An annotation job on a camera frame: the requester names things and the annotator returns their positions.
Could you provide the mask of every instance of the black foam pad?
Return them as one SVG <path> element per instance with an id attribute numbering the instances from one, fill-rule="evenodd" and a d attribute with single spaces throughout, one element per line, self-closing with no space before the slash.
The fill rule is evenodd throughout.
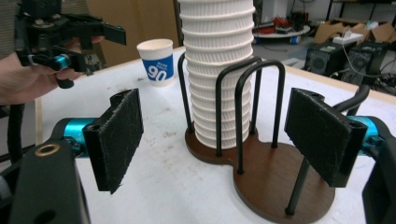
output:
<path id="1" fill-rule="evenodd" d="M 110 98 L 111 107 L 83 129 L 99 190 L 120 186 L 143 134 L 138 89 Z"/>
<path id="2" fill-rule="evenodd" d="M 367 127 L 323 102 L 324 97 L 292 89 L 285 132 L 330 187 L 347 184 Z"/>

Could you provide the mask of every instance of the blue cylindrical joint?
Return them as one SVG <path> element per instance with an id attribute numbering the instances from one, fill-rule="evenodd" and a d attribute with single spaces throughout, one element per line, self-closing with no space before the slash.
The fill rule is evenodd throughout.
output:
<path id="1" fill-rule="evenodd" d="M 87 144 L 85 143 L 82 129 L 93 123 L 93 121 L 94 119 L 71 119 L 64 128 L 64 138 L 69 139 L 69 143 L 77 155 L 88 156 Z"/>
<path id="2" fill-rule="evenodd" d="M 67 57 L 67 55 L 65 55 L 65 54 L 55 56 L 54 60 L 57 63 L 58 68 L 59 68 L 59 69 L 56 69 L 57 71 L 63 70 L 70 65 L 69 57 Z"/>
<path id="3" fill-rule="evenodd" d="M 367 132 L 366 135 L 364 135 L 360 154 L 364 154 L 365 148 L 375 148 L 378 152 L 381 151 L 384 139 L 379 136 L 379 132 L 375 126 L 375 123 L 371 119 L 363 116 L 348 116 L 348 118 L 356 120 L 367 126 Z"/>

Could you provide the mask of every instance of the cup holder stand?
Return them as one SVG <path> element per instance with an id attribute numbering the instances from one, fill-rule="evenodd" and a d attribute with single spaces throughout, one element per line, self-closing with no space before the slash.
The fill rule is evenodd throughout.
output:
<path id="1" fill-rule="evenodd" d="M 309 169 L 309 163 L 306 165 L 304 156 L 295 146 L 277 142 L 286 75 L 284 65 L 278 61 L 263 61 L 259 57 L 252 57 L 226 68 L 219 74 L 216 82 L 217 148 L 214 149 L 204 146 L 195 136 L 184 79 L 184 61 L 183 53 L 178 60 L 177 69 L 188 126 L 185 140 L 190 153 L 200 161 L 231 165 L 234 186 L 239 197 L 253 212 L 265 219 L 277 223 L 311 223 L 326 215 L 332 206 L 335 188 L 330 188 L 314 169 Z M 256 129 L 262 69 L 267 66 L 276 66 L 279 70 L 276 116 L 271 143 L 261 142 Z M 221 81 L 227 74 L 242 68 L 246 68 L 246 71 L 235 87 L 236 147 L 222 150 Z M 242 139 L 242 90 L 246 80 L 254 72 L 256 72 L 256 81 L 253 110 L 249 136 L 244 142 Z M 291 203 L 294 203 L 292 215 L 285 211 L 286 208 L 290 209 Z"/>

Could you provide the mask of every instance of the wooden base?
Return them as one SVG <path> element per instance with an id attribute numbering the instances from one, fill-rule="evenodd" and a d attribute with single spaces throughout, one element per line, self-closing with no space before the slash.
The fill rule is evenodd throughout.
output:
<path id="1" fill-rule="evenodd" d="M 262 143 L 257 132 L 244 142 L 244 173 L 236 173 L 236 148 L 222 150 L 216 156 L 214 148 L 206 147 L 195 137 L 185 134 L 190 153 L 201 161 L 233 166 L 233 180 L 237 193 L 255 213 L 278 223 L 311 223 L 322 218 L 332 206 L 335 189 L 330 188 L 313 168 L 309 169 L 300 201 L 294 216 L 288 216 L 285 208 L 289 204 L 294 183 L 303 161 L 297 148 L 287 144 Z"/>

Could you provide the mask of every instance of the black speaker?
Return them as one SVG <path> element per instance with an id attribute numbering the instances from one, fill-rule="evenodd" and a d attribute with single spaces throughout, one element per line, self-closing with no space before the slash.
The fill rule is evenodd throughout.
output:
<path id="1" fill-rule="evenodd" d="M 346 52 L 354 44 L 344 45 Z M 328 41 L 324 44 L 313 45 L 306 53 L 304 70 L 323 75 L 331 76 L 334 72 L 344 69 L 347 59 L 343 46 Z"/>
<path id="2" fill-rule="evenodd" d="M 378 41 L 365 41 L 349 50 L 345 68 L 347 71 L 341 80 L 360 85 L 372 85 L 376 75 L 381 74 L 381 64 L 389 48 L 389 43 Z"/>

